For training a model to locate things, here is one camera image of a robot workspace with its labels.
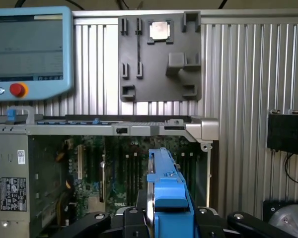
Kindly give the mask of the green Dell motherboard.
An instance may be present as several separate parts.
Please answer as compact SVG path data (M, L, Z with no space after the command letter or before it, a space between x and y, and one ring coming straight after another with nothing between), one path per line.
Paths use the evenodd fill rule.
M85 177L77 178L77 147L85 146ZM70 136L57 157L68 163L66 187L72 199L68 206L75 218L94 211L110 214L125 206L134 206L138 192L147 186L149 149L166 148L179 165L189 192L202 204L206 183L207 153L200 144L183 136L118 137Z

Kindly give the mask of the cream expansion slot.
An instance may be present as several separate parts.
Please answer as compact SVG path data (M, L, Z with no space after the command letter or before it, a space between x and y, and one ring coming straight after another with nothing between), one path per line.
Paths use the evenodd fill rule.
M85 146L79 145L77 147L77 178L79 180L85 177Z

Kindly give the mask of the open silver PC case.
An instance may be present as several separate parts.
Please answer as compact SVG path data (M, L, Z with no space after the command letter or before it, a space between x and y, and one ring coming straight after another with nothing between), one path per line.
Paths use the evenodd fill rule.
M72 194L66 187L68 163L58 160L70 136L152 137L183 136L197 142L207 153L206 183L197 185L204 190L206 201L190 197L194 210L210 204L212 146L219 138L216 119L189 116L136 116L136 115L66 115L63 117L36 114L30 106L11 106L6 115L0 116L0 134L24 135L28 146L29 168L29 238L51 238L77 220L68 209ZM138 192L132 207L147 208L147 186Z

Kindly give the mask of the black mounted box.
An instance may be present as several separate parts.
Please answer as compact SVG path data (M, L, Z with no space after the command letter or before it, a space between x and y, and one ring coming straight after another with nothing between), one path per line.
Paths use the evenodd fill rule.
M298 115L268 115L267 147L298 155Z

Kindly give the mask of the silver power supply unit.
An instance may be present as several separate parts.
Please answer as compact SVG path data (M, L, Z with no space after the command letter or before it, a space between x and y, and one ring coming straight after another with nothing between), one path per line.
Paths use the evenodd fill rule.
M24 135L0 134L0 238L29 238L28 146Z

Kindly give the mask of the grey parts rack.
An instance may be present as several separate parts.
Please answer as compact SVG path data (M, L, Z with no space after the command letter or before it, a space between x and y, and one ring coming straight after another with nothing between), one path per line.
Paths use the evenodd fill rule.
M170 24L166 41L149 36L152 22ZM119 17L118 61L123 102L198 101L201 99L201 14Z

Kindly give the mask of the silver CPU chip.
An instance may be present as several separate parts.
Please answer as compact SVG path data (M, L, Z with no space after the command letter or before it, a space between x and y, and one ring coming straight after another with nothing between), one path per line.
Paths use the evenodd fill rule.
M149 36L154 41L166 41L170 36L170 24L166 21L150 23Z

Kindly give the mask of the light blue teach pendant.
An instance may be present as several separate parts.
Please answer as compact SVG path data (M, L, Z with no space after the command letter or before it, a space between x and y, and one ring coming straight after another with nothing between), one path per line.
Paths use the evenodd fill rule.
M0 8L0 102L46 100L71 90L73 30L66 6Z

